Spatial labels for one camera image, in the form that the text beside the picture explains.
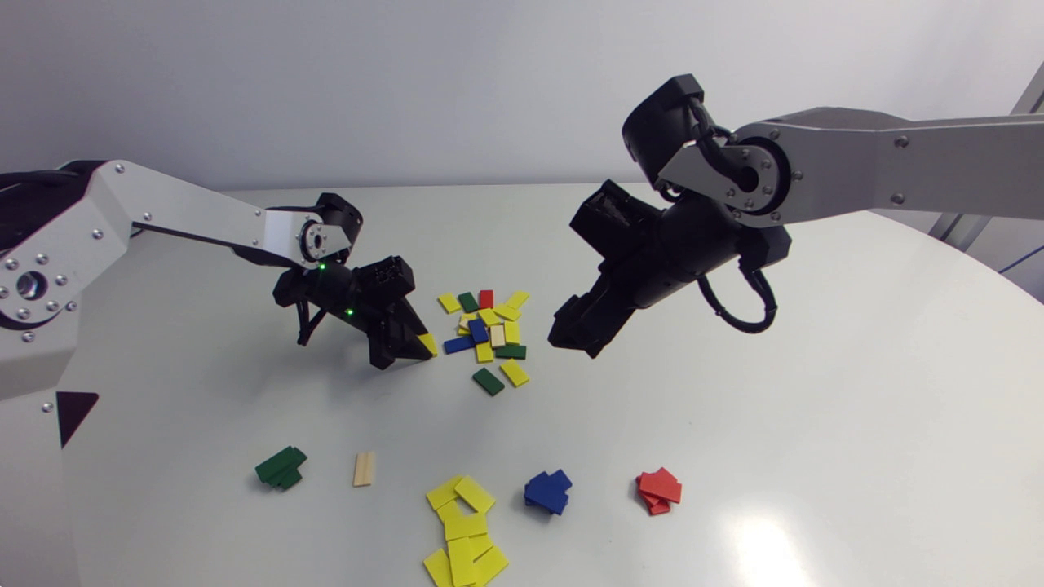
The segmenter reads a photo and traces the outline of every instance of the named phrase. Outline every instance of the blue cable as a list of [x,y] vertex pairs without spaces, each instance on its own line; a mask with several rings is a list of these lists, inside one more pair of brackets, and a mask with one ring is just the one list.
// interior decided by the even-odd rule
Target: blue cable
[[1025,255],[1023,255],[1023,256],[1019,257],[1019,260],[1015,261],[1015,262],[1014,262],[1014,263],[1012,263],[1011,265],[1007,265],[1006,267],[1004,267],[1004,268],[1000,269],[1000,271],[999,271],[999,272],[997,272],[997,273],[1001,273],[1001,274],[1002,274],[1002,273],[1006,272],[1007,269],[1010,269],[1010,268],[1014,267],[1015,265],[1017,265],[1017,264],[1021,263],[1022,261],[1025,261],[1025,260],[1026,260],[1026,259],[1028,259],[1029,257],[1033,257],[1034,255],[1036,255],[1036,254],[1040,253],[1041,251],[1044,251],[1044,244],[1042,244],[1042,245],[1038,246],[1037,249],[1034,249],[1034,250],[1033,250],[1033,251],[1030,251],[1029,253],[1026,253]]

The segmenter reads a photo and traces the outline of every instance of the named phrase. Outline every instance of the stack of red blocks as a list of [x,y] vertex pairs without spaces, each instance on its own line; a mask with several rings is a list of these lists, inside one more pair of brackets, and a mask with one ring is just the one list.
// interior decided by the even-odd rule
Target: stack of red blocks
[[635,480],[650,516],[666,514],[671,503],[682,502],[682,484],[663,467],[655,473],[642,473]]

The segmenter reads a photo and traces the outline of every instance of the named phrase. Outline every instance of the black triangle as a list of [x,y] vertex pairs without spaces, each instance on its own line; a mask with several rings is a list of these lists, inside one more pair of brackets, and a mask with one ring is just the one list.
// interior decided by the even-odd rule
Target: black triangle
[[57,392],[55,395],[58,402],[58,432],[62,435],[62,448],[65,448],[84,418],[98,403],[98,394]]

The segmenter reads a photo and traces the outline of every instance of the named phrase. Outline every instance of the blue block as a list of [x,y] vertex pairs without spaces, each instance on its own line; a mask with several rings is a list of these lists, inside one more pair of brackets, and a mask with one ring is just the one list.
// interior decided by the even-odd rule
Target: blue block
[[559,485],[559,487],[562,488],[562,491],[565,491],[570,487],[573,487],[573,482],[569,480],[569,477],[562,469],[559,469],[557,471],[551,473],[548,476],[550,477],[550,480],[554,482],[555,484]]
[[571,486],[572,482],[561,471],[556,471],[554,475],[543,472],[526,484],[523,494],[525,504],[540,506],[548,512],[561,516],[569,502],[566,489]]
[[475,341],[471,336],[451,338],[443,343],[443,348],[446,349],[446,354],[458,353],[466,349],[475,348]]
[[468,330],[471,330],[471,337],[476,345],[490,342],[490,333],[485,331],[485,323],[481,320],[469,321]]

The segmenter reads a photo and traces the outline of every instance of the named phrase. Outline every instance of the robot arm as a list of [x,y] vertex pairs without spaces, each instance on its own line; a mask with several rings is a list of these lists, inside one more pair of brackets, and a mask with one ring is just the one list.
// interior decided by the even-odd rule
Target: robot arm
[[[658,210],[611,181],[570,226],[604,258],[598,280],[555,313],[555,347],[596,356],[636,309],[695,281],[714,311],[750,333],[776,300],[761,269],[787,256],[788,222],[870,208],[1044,219],[1044,117],[910,122],[878,112],[814,109],[735,133],[714,124],[691,75],[657,90],[627,117],[623,140]],[[707,274],[739,257],[764,302],[761,322],[730,314]]]
[[[343,266],[362,216],[336,194],[315,206],[262,210],[126,161],[74,162],[0,184],[0,400],[52,388],[75,348],[80,292],[127,250],[134,228],[231,248],[287,267],[274,295],[294,305],[306,345],[332,314],[366,332],[371,362],[425,359],[426,333],[405,296],[399,257]],[[309,304],[319,307],[309,315]]]

